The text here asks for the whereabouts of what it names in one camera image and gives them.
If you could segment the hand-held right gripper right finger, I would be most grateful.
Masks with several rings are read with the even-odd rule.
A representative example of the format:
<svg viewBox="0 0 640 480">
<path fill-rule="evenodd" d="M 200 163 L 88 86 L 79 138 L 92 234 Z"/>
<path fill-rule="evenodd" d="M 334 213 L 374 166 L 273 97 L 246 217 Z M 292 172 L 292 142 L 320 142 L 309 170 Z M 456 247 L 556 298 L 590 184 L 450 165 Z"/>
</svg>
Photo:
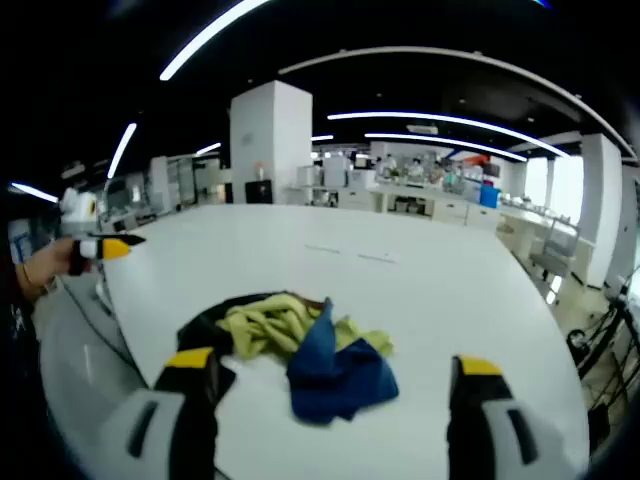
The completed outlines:
<svg viewBox="0 0 640 480">
<path fill-rule="evenodd" d="M 449 412 L 451 479 L 575 477 L 558 429 L 516 399 L 495 364 L 452 358 Z"/>
</svg>

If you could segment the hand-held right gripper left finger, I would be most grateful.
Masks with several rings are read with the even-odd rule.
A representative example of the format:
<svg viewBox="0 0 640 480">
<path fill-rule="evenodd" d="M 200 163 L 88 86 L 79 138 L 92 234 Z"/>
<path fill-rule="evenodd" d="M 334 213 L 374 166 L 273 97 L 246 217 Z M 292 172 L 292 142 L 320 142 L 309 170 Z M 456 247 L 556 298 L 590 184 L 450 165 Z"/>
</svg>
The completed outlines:
<svg viewBox="0 0 640 480">
<path fill-rule="evenodd" d="M 211 347 L 179 351 L 154 389 L 139 389 L 101 425 L 96 479 L 214 479 L 219 364 Z"/>
</svg>

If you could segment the person's left hand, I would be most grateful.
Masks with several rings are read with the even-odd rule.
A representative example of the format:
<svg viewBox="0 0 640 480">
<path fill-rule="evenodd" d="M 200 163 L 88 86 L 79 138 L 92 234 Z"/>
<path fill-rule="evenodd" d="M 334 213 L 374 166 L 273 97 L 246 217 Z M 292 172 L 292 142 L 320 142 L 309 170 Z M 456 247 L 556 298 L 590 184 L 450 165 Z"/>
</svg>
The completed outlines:
<svg viewBox="0 0 640 480">
<path fill-rule="evenodd" d="M 43 288 L 57 275 L 71 275 L 74 244 L 74 238 L 64 237 L 34 253 L 23 266 L 29 284 L 34 288 Z"/>
</svg>

